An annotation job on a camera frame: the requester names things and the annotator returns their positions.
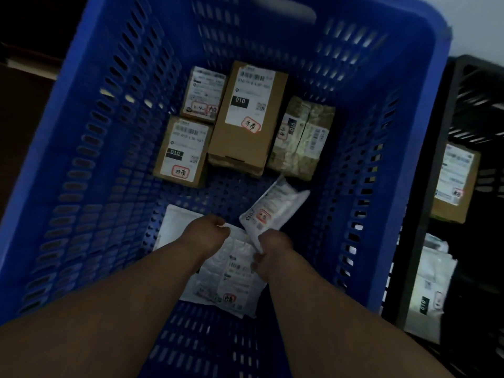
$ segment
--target taped cardboard box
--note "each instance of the taped cardboard box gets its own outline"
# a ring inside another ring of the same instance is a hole
[[[288,75],[235,61],[208,150],[208,161],[263,174]]]
[[[275,138],[268,167],[286,176],[311,180],[334,114],[334,107],[292,97]]]
[[[202,67],[193,67],[180,116],[214,124],[225,86],[225,75]]]
[[[212,130],[204,123],[172,115],[154,167],[154,176],[187,187],[204,187]]]
[[[448,143],[432,204],[432,217],[463,224],[476,184],[481,154]]]

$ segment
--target person's right hand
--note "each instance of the person's right hand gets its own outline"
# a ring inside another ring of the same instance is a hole
[[[255,254],[252,270],[265,282],[269,282],[270,273],[277,268],[277,260],[282,253],[293,252],[292,241],[285,233],[268,229],[259,236],[263,254]]]

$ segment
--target person's left arm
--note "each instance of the person's left arm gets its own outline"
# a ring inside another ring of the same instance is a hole
[[[189,277],[230,229],[206,215],[132,266],[0,327],[0,376],[136,377]]]

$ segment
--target blue basket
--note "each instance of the blue basket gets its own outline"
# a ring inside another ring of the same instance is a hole
[[[418,0],[89,0],[3,216],[0,323],[149,252],[169,203],[238,224],[275,175],[212,169],[204,190],[151,175],[192,66],[235,59],[290,74],[285,100],[337,107],[286,231],[377,311],[450,39]],[[267,292],[258,311],[179,303],[143,374],[288,372]]]

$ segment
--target person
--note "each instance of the person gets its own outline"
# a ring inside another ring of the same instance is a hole
[[[206,215],[132,266],[0,327],[0,376],[136,377],[189,277],[230,230]],[[301,377],[448,377],[406,334],[325,281],[287,235],[260,236],[287,359]]]

